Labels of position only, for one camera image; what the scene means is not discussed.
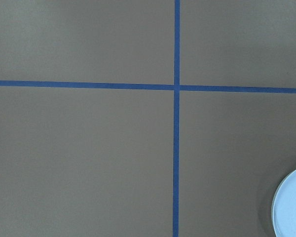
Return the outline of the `light blue plate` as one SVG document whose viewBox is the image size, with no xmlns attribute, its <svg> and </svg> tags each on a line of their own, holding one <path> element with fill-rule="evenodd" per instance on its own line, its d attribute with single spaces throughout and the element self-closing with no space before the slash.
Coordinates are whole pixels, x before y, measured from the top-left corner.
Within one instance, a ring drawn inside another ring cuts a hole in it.
<svg viewBox="0 0 296 237">
<path fill-rule="evenodd" d="M 277 187 L 272 201 L 271 220 L 277 237 L 296 237 L 296 169 Z"/>
</svg>

